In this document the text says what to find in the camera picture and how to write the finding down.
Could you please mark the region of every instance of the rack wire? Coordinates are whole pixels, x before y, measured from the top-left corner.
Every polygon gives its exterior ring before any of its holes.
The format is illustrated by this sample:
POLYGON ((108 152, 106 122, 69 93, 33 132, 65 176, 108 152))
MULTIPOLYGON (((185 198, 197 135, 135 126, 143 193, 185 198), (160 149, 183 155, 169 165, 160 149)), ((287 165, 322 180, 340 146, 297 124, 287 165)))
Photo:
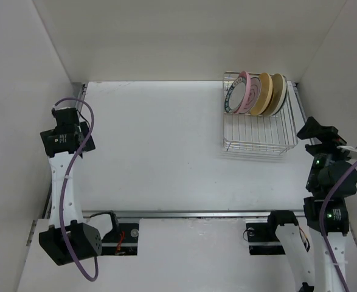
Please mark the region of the rack wire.
MULTIPOLYGON (((239 72, 224 73, 224 98, 238 75, 239 72)), ((286 82, 286 100, 276 115, 224 113, 224 151, 250 156, 278 156, 297 145, 296 125, 290 102, 290 94, 294 94, 294 91, 289 92, 289 87, 293 88, 293 85, 286 82)))

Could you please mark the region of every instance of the yellow plate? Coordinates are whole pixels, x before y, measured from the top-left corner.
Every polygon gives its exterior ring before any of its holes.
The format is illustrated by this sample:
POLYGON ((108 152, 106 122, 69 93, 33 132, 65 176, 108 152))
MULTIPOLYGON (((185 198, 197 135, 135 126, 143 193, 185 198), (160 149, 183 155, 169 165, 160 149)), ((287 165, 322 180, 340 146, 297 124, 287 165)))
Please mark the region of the yellow plate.
POLYGON ((262 87, 257 103, 250 110, 250 114, 253 116, 258 116, 265 111, 270 103, 273 92, 273 81, 269 74, 262 73, 258 78, 261 80, 262 87))
POLYGON ((268 108, 262 113, 264 116, 276 114, 281 109, 286 96, 285 78, 281 74, 274 74, 271 79, 273 80, 273 96, 268 108))

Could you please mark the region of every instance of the dish rack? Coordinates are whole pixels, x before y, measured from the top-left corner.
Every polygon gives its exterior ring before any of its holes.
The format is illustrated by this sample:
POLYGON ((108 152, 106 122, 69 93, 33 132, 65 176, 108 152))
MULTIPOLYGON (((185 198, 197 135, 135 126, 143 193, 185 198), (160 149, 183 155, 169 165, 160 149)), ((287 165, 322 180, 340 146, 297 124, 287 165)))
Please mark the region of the dish rack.
MULTIPOLYGON (((224 98, 230 85, 238 77, 239 72, 227 71, 224 73, 224 98)), ((281 110, 274 116, 252 116, 250 114, 224 113, 224 151, 249 156, 279 156, 298 143, 296 125, 290 102, 287 81, 286 100, 281 110)))

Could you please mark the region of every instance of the gray wall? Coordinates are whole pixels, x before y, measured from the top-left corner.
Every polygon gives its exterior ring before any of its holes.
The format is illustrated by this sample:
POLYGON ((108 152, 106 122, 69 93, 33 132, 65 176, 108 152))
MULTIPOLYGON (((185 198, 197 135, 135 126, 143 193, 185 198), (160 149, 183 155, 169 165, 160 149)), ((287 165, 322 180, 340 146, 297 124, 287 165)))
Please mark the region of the gray wall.
MULTIPOLYGON (((304 108, 357 144, 357 0, 348 0, 299 85, 304 108)), ((357 194, 347 200, 357 239, 357 194)))
POLYGON ((0 291, 16 290, 50 171, 39 132, 72 92, 31 0, 0 0, 0 291))
POLYGON ((299 80, 345 0, 34 0, 72 81, 299 80))

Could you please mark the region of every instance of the purple hose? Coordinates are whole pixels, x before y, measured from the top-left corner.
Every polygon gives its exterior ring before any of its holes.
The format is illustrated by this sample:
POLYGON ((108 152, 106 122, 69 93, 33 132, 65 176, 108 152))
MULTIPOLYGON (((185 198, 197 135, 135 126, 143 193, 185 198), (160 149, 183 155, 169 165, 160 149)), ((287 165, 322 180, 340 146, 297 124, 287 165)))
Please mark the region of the purple hose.
POLYGON ((79 154, 81 154, 83 147, 86 145, 86 142, 91 137, 93 126, 94 126, 94 114, 93 114, 93 110, 92 110, 91 106, 88 105, 87 102, 85 102, 81 99, 75 99, 73 97, 66 97, 64 99, 61 99, 55 103, 55 106, 59 105, 61 102, 64 102, 66 100, 75 100, 76 102, 80 102, 80 103, 84 104, 89 109, 89 111, 91 113, 91 126, 89 128, 89 133, 86 135, 83 142, 81 143, 81 145, 79 146, 77 151, 74 153, 73 158, 70 160, 68 169, 66 169, 66 173, 65 173, 65 177, 63 179, 63 184, 62 184, 62 189, 61 189, 61 197, 60 197, 60 201, 59 201, 59 222, 60 222, 60 226, 61 226, 61 233, 62 233, 63 240, 66 244, 66 247, 68 248, 70 256, 73 259, 75 265, 77 266, 77 268, 80 270, 80 272, 83 274, 83 276, 87 280, 94 282, 94 281, 96 281, 97 277, 99 276, 99 263, 97 262, 97 257, 94 257, 95 274, 94 274, 94 277, 91 277, 85 271, 85 269, 83 268, 83 266, 80 263, 80 260, 78 259, 77 255, 75 254, 74 249, 71 246, 68 234, 66 233, 66 229, 64 227, 64 221, 63 221, 63 201, 64 201, 64 192, 66 190, 66 184, 68 183, 67 177, 71 171, 71 168, 73 167, 74 161, 76 160, 77 156, 79 154))
POLYGON ((336 182, 336 184, 332 187, 332 189, 329 191, 328 195, 325 197, 324 201, 323 201, 323 205, 320 209, 320 215, 319 215, 319 223, 320 223, 320 231, 322 233, 322 236, 324 238, 324 242, 327 246, 327 249, 330 253, 330 257, 332 259, 332 262, 334 263, 334 267, 335 270, 339 276, 339 279, 342 282, 343 288, 345 292, 350 292, 350 290, 348 289, 346 280, 344 279, 344 276, 342 274, 342 271, 338 265, 338 261, 336 260, 335 254, 332 250, 330 241, 328 240, 327 237, 327 233, 325 232, 325 226, 324 226, 324 214, 325 214, 325 209, 327 208, 328 202, 331 200, 331 197, 333 196, 333 194, 336 192, 336 190, 339 188, 339 186, 345 181, 345 179, 351 174, 351 172, 357 167, 357 161, 350 166, 349 169, 347 169, 345 171, 345 173, 343 173, 343 175, 341 176, 341 178, 336 182))

